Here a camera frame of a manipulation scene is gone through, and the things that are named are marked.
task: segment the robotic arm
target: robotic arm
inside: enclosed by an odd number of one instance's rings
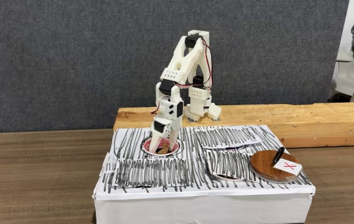
[[[156,85],[156,111],[159,110],[159,113],[155,115],[151,125],[152,140],[149,152],[155,154],[163,138],[170,138],[171,150],[177,141],[184,115],[180,88],[189,89],[190,104],[185,109],[188,118],[198,121],[205,113],[214,120],[220,117],[221,108],[211,103],[210,88],[213,80],[208,43],[209,33],[199,30],[191,30],[188,36],[179,40],[169,66],[160,77],[161,82]],[[189,53],[184,56],[187,47]],[[202,69],[202,77],[196,76],[197,66]]]

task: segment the gray wall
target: gray wall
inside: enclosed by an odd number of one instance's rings
[[[111,128],[210,31],[219,105],[325,102],[348,0],[0,1],[0,130]]]

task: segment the white box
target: white box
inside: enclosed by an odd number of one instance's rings
[[[267,126],[244,127],[263,141],[241,147],[236,153],[252,154],[282,146]],[[290,184],[272,184],[258,177],[254,177],[255,181],[219,180],[206,171],[206,149],[201,147],[193,129],[182,128],[179,133],[181,151],[172,156],[191,162],[189,179],[193,181],[190,185],[138,188],[115,187],[117,163],[123,159],[156,158],[141,150],[141,143],[150,130],[116,130],[93,193],[97,223],[305,222],[315,187],[304,173]]]

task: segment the wooden disc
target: wooden disc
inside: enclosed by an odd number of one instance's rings
[[[254,153],[254,155],[251,156],[251,167],[257,174],[269,180],[294,180],[297,177],[296,175],[274,168],[275,163],[273,163],[273,159],[276,153],[277,151],[273,150],[265,150]],[[282,155],[282,159],[300,164],[298,159],[286,153]]]

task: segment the brown table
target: brown table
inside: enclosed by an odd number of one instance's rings
[[[0,223],[90,223],[112,134],[0,133]],[[354,223],[354,147],[289,152],[317,188],[306,223]]]

